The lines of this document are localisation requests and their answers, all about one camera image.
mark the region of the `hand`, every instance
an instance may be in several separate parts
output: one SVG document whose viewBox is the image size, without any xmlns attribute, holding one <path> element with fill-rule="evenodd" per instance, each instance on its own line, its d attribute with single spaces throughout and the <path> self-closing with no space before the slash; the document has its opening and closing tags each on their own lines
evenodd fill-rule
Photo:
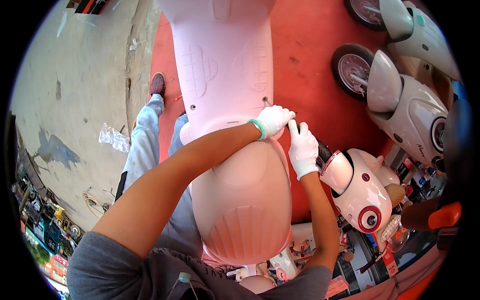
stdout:
<svg viewBox="0 0 480 300">
<path fill-rule="evenodd" d="M 310 130 L 308 130 L 307 123 L 300 123 L 300 133 L 297 130 L 297 122 L 295 120 L 288 121 L 288 127 L 290 128 L 291 137 L 288 156 L 295 173 L 297 173 L 297 180 L 300 180 L 303 175 L 318 172 L 316 165 L 318 142 Z"/>
<path fill-rule="evenodd" d="M 293 111 L 282 108 L 278 105 L 265 107 L 258 117 L 255 119 L 258 125 L 263 129 L 263 136 L 261 139 L 272 137 L 282 130 L 289 120 L 295 117 Z"/>
</svg>

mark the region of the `cable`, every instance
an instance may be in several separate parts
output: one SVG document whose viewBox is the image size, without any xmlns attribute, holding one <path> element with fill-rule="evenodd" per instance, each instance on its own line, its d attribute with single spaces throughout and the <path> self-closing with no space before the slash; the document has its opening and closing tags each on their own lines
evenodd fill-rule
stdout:
<svg viewBox="0 0 480 300">
<path fill-rule="evenodd" d="M 87 192 L 83 192 L 83 193 L 82 193 L 82 198 L 84 199 L 85 205 L 88 207 L 88 209 L 90 210 L 90 212 L 91 212 L 94 216 L 96 216 L 97 218 L 100 219 L 101 216 L 98 216 L 96 213 L 93 212 L 92 206 L 89 204 L 88 201 L 90 200 L 90 201 L 92 201 L 93 203 L 95 203 L 95 205 L 98 205 L 99 207 L 101 207 L 103 212 L 101 212 L 101 211 L 99 211 L 99 210 L 97 210 L 97 209 L 96 209 L 95 211 L 101 213 L 102 215 L 105 213 L 104 207 L 103 207 L 94 197 L 92 197 L 92 195 L 90 195 L 90 194 L 87 193 Z"/>
</svg>

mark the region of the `brown shoe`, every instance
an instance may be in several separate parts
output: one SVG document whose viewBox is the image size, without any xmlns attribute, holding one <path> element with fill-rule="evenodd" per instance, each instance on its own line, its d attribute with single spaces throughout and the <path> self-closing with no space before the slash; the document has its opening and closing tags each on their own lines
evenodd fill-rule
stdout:
<svg viewBox="0 0 480 300">
<path fill-rule="evenodd" d="M 150 83 L 150 95 L 153 94 L 160 94 L 160 96 L 164 96 L 165 94 L 165 75 L 163 73 L 155 73 L 152 78 L 152 82 Z"/>
</svg>

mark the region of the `scooter wheel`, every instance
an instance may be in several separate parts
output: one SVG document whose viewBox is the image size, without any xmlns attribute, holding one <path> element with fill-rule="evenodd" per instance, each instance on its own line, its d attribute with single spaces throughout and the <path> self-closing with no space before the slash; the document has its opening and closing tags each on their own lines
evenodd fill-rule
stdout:
<svg viewBox="0 0 480 300">
<path fill-rule="evenodd" d="M 355 43 L 341 45 L 332 55 L 332 73 L 336 82 L 357 100 L 367 100 L 367 86 L 353 81 L 350 75 L 368 81 L 373 57 L 373 52 Z"/>
<path fill-rule="evenodd" d="M 343 0 L 343 3 L 356 22 L 374 31 L 387 30 L 379 13 L 373 13 L 365 9 L 365 6 L 380 9 L 378 0 Z"/>
</svg>

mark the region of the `tire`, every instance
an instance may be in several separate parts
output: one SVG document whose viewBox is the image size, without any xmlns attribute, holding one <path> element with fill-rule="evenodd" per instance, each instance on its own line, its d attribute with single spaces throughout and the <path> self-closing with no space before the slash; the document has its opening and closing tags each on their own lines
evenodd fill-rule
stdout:
<svg viewBox="0 0 480 300">
<path fill-rule="evenodd" d="M 363 26 L 367 27 L 370 30 L 373 31 L 385 31 L 387 28 L 385 27 L 385 23 L 383 20 L 380 22 L 380 24 L 372 24 L 360 17 L 355 9 L 352 7 L 352 2 L 351 0 L 343 0 L 343 3 L 345 5 L 345 8 L 347 9 L 347 12 L 350 14 L 350 16 L 358 23 L 362 24 Z"/>
<path fill-rule="evenodd" d="M 332 151 L 330 151 L 330 149 L 328 149 L 327 146 L 325 146 L 325 144 L 323 144 L 319 140 L 317 140 L 317 142 L 318 142 L 317 163 L 319 162 L 318 160 L 321 159 L 323 161 L 323 163 L 325 164 L 328 161 L 328 159 L 330 157 L 332 157 L 333 153 L 332 153 Z"/>
<path fill-rule="evenodd" d="M 78 232 L 77 234 L 75 234 L 75 236 L 73 236 L 73 239 L 74 239 L 74 240 L 77 240 L 79 237 L 82 236 L 82 231 L 80 230 L 80 227 L 78 227 L 78 225 L 72 224 L 72 225 L 70 226 L 70 231 L 71 231 L 72 233 Z"/>
<path fill-rule="evenodd" d="M 367 93 L 366 89 L 365 92 L 362 93 L 356 93 L 355 91 L 351 90 L 342 80 L 342 77 L 340 76 L 340 73 L 338 71 L 338 64 L 340 60 L 347 54 L 353 54 L 357 55 L 360 58 L 362 58 L 369 67 L 372 66 L 373 62 L 373 57 L 374 54 L 367 48 L 365 48 L 362 45 L 356 44 L 356 43 L 348 43 L 348 44 L 343 44 L 340 47 L 338 47 L 335 52 L 332 55 L 332 60 L 331 60 L 331 66 L 332 66 L 332 73 L 333 76 L 335 77 L 336 82 L 340 85 L 340 87 L 350 96 L 353 98 L 360 100 L 360 101 L 366 101 L 367 100 Z"/>
</svg>

